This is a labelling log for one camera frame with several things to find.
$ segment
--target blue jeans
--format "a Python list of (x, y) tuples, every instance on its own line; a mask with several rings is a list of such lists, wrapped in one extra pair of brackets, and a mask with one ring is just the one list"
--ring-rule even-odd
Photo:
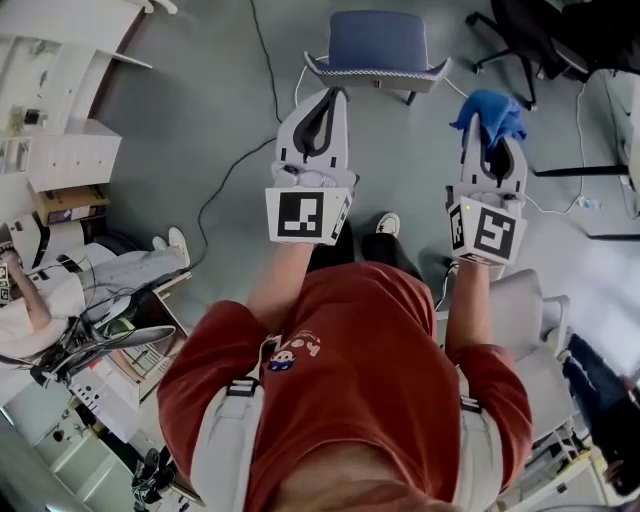
[(573, 334), (567, 348), (572, 357), (565, 361), (562, 373), (569, 380), (571, 394), (587, 428), (592, 431), (598, 420), (613, 405), (626, 399), (628, 393), (615, 372), (580, 336)]

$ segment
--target person's arm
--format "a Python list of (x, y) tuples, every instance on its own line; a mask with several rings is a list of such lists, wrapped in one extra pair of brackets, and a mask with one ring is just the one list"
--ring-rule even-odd
[(7, 264), (11, 278), (22, 293), (33, 330), (44, 329), (51, 322), (51, 313), (31, 279), (20, 268), (18, 255), (14, 251), (7, 251), (2, 255), (2, 262)]
[(638, 405), (640, 405), (640, 389), (638, 389), (638, 384), (633, 380), (632, 377), (627, 377), (626, 375), (622, 375), (620, 377), (622, 383), (624, 384), (625, 389), (631, 393), (631, 396), (636, 401)]
[(502, 489), (520, 474), (533, 442), (527, 392), (507, 350), (493, 345), (489, 269), (462, 262), (447, 322), (446, 353), (469, 382), (469, 396), (489, 412), (502, 441)]
[(214, 304), (178, 352), (158, 388), (163, 437), (185, 477), (191, 474), (200, 424), (216, 393), (258, 362), (269, 332), (237, 302)]
[(284, 244), (263, 278), (253, 287), (247, 307), (271, 334), (279, 334), (291, 307), (298, 300), (313, 244)]
[(453, 288), (445, 352), (455, 361), (465, 348), (491, 344), (492, 336), (489, 267), (463, 261)]

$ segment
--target bottle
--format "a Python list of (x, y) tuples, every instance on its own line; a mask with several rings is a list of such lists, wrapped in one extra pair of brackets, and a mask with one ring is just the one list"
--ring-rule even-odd
[(578, 199), (578, 204), (583, 208), (588, 208), (589, 210), (602, 210), (602, 203), (597, 199), (592, 199), (590, 197), (580, 197), (580, 199)]

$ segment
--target white pants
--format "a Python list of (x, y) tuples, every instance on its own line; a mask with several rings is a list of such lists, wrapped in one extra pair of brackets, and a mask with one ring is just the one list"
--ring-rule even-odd
[(143, 286), (185, 267), (182, 251), (169, 247), (163, 251), (133, 251), (78, 274), (84, 300), (95, 306), (87, 314), (96, 322), (114, 303), (114, 295), (131, 295)]

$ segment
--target office chair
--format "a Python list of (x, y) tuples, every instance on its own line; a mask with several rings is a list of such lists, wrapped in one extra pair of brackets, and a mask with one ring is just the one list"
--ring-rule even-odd
[(533, 63), (538, 78), (563, 74), (587, 82), (599, 69), (640, 73), (640, 3), (635, 0), (593, 0), (568, 5), (559, 11), (545, 0), (491, 0), (496, 21), (479, 12), (467, 16), (469, 26), (482, 21), (507, 43), (508, 49), (478, 61), (484, 65), (508, 55), (522, 61), (531, 101), (537, 107)]
[(485, 64), (508, 55), (517, 55), (522, 62), (531, 92), (531, 100), (525, 102), (525, 107), (533, 111), (537, 108), (533, 63), (539, 65), (537, 76), (542, 76), (543, 71), (555, 74), (560, 59), (555, 57), (547, 27), (559, 23), (561, 12), (545, 0), (491, 0), (491, 7), (496, 21), (474, 12), (467, 16), (466, 23), (473, 26), (482, 21), (502, 36), (508, 48), (478, 61), (474, 65), (474, 72), (482, 73)]
[(322, 62), (305, 52), (311, 71), (327, 87), (376, 87), (429, 92), (449, 73), (447, 59), (434, 68), (427, 60), (424, 22), (412, 14), (347, 11), (331, 16), (329, 56)]
[[(562, 366), (556, 359), (564, 349), (569, 298), (566, 295), (545, 298), (538, 274), (529, 269), (491, 283), (489, 302), (493, 343), (507, 349), (513, 357), (516, 374), (529, 396), (533, 439), (543, 439), (576, 414)], [(543, 313), (545, 306), (551, 305), (560, 312), (554, 326), (557, 330), (554, 339), (549, 336), (543, 342)], [(448, 315), (448, 311), (438, 311), (437, 319), (444, 320)]]

